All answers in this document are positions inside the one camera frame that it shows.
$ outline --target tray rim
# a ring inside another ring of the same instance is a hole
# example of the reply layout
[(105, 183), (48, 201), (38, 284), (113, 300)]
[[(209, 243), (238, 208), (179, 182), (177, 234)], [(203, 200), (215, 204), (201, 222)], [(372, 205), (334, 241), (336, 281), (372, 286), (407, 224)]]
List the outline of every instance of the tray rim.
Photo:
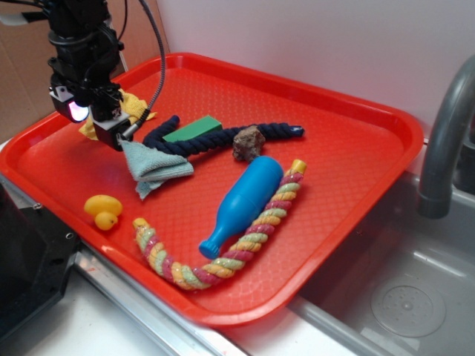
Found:
[[(329, 256), (331, 251), (335, 249), (335, 239), (332, 239), (331, 236), (341, 235), (342, 238), (339, 239), (338, 244), (341, 243), (341, 241), (346, 237), (346, 234), (350, 232), (351, 228), (353, 228), (360, 220), (355, 219), (354, 216), (357, 214), (362, 218), (417, 156), (423, 145), (424, 137), (422, 128), (417, 120), (410, 114), (366, 99), (360, 99), (333, 90), (296, 82), (291, 79), (285, 79), (258, 70), (233, 65), (217, 59), (210, 59), (193, 53), (171, 53), (167, 55), (166, 58), (167, 66), (171, 69), (186, 68), (197, 70), (200, 73), (209, 74), (220, 79), (250, 86), (251, 88), (254, 88), (253, 85), (263, 83), (263, 88), (258, 88), (258, 90), (300, 102), (302, 104), (312, 105), (317, 108), (322, 108), (321, 105), (323, 105), (323, 110), (329, 110), (330, 108), (332, 110), (339, 109), (340, 111), (337, 111), (339, 114), (348, 116), (352, 119), (369, 122), (371, 125), (374, 125), (374, 122), (371, 122), (367, 116), (363, 117), (362, 113), (367, 115), (371, 113), (373, 115), (385, 116), (387, 117), (387, 120), (381, 121), (381, 125), (377, 126), (393, 132), (403, 144), (404, 151), (397, 160), (397, 163), (393, 165), (391, 169), (388, 170), (370, 189), (370, 192), (363, 198), (363, 200), (355, 205), (350, 218), (344, 219), (338, 225), (325, 241), (323, 241), (319, 248), (311, 254), (309, 259), (301, 265), (297, 271), (295, 271), (294, 277), (284, 286), (284, 288), (279, 290), (273, 297), (269, 298), (263, 305), (254, 309), (231, 314), (210, 314), (207, 309), (196, 305), (186, 298), (186, 294), (157, 277), (153, 271), (143, 271), (144, 266), (142, 264), (125, 256), (115, 248), (108, 248), (106, 253), (103, 244), (91, 244), (89, 241), (86, 242), (103, 257), (110, 260), (114, 265), (121, 268), (125, 273), (131, 275), (145, 288), (152, 291), (157, 297), (164, 299), (164, 301), (166, 301), (172, 308), (182, 312), (184, 316), (193, 321), (208, 326), (234, 326), (248, 323), (279, 309), (290, 301), (293, 295), (305, 283), (311, 274), (314, 273), (320, 264), (323, 263), (324, 259), (321, 260), (321, 255), (325, 254), (326, 256)], [(200, 66), (203, 63), (206, 63), (209, 66), (204, 66), (205, 69), (203, 69), (203, 66)], [(159, 67), (160, 58), (150, 59), (118, 76), (114, 81), (119, 82), (126, 90), (133, 84), (143, 80), (148, 74), (156, 73), (156, 69)], [(210, 68), (212, 67), (219, 67), (222, 71), (218, 73), (211, 70)], [(300, 95), (299, 100), (296, 100), (295, 98), (298, 95)], [(315, 98), (315, 96), (318, 96), (320, 99), (318, 102), (320, 105), (316, 105), (314, 101), (312, 101), (312, 98)], [(347, 115), (350, 111), (358, 117)], [(90, 231), (86, 228), (84, 222), (71, 216), (72, 214), (68, 210), (57, 205), (52, 197), (44, 194), (40, 188), (37, 188), (34, 185), (33, 182), (23, 177), (14, 169), (15, 156), (18, 157), (45, 137), (69, 124), (70, 122), (68, 120), (54, 112), (17, 134), (0, 152), (0, 171), (33, 199), (40, 201), (48, 208), (52, 208), (53, 205), (55, 205), (53, 212), (64, 221), (67, 221), (67, 224), (75, 229), (80, 236), (84, 236), (86, 233), (90, 234)], [(169, 289), (165, 297), (162, 295), (163, 288)]]

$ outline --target red tray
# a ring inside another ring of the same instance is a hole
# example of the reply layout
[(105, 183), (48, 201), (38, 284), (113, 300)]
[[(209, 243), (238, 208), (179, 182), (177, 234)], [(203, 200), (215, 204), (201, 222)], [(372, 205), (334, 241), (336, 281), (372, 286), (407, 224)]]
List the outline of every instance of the red tray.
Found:
[[(202, 266), (206, 259), (198, 245), (211, 234), (217, 207), (246, 169), (231, 148), (192, 156), (193, 176), (168, 181), (142, 201), (123, 153), (90, 141), (78, 133), (79, 125), (53, 113), (8, 143), (0, 169), (184, 316), (209, 326), (247, 323), (290, 300), (417, 155), (422, 130), (396, 109), (214, 59), (172, 54), (167, 66), (154, 106), (157, 118), (138, 131), (137, 141), (174, 114), (181, 125), (209, 114), (225, 128), (288, 122), (306, 130), (304, 138), (265, 144), (263, 154), (284, 170), (297, 158), (308, 169), (289, 216), (230, 280), (195, 292), (168, 284), (141, 258), (131, 223), (145, 217), (175, 260)], [(159, 72), (160, 60), (153, 59), (117, 81), (148, 101)], [(82, 210), (94, 194), (112, 195), (124, 205), (110, 231), (96, 229)]]

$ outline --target blue plastic bottle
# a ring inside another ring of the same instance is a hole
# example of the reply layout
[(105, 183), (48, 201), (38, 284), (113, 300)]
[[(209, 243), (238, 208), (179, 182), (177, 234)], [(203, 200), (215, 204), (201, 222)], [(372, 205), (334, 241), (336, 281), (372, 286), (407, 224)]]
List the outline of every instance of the blue plastic bottle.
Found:
[(246, 230), (259, 216), (283, 175), (282, 167), (275, 159), (267, 156), (254, 159), (224, 197), (212, 235), (200, 244), (201, 254), (211, 260), (217, 258), (225, 241)]

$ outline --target navy rope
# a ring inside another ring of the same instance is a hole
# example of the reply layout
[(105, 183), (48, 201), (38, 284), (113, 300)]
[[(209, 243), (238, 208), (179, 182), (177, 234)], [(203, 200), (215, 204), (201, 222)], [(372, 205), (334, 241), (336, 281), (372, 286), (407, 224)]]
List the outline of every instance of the navy rope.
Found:
[[(180, 118), (178, 116), (173, 116), (147, 134), (143, 144), (149, 148), (156, 148), (158, 151), (166, 154), (188, 157), (192, 154), (200, 154), (218, 147), (232, 145), (235, 136), (241, 130), (253, 126), (248, 125), (212, 131), (186, 141), (164, 142), (163, 136), (172, 132), (177, 127), (179, 121)], [(301, 137), (304, 134), (304, 129), (300, 126), (290, 126), (287, 123), (259, 124), (255, 126), (258, 127), (258, 130), (266, 139), (291, 139), (293, 137)]]

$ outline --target light blue towel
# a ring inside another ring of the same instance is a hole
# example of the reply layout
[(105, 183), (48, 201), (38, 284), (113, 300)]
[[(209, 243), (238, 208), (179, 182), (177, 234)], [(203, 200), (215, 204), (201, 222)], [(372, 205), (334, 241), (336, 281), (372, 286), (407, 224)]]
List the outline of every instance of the light blue towel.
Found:
[(128, 170), (138, 182), (135, 190), (142, 200), (168, 179), (193, 174), (193, 166), (186, 158), (164, 154), (138, 142), (121, 141), (121, 145), (127, 159)]

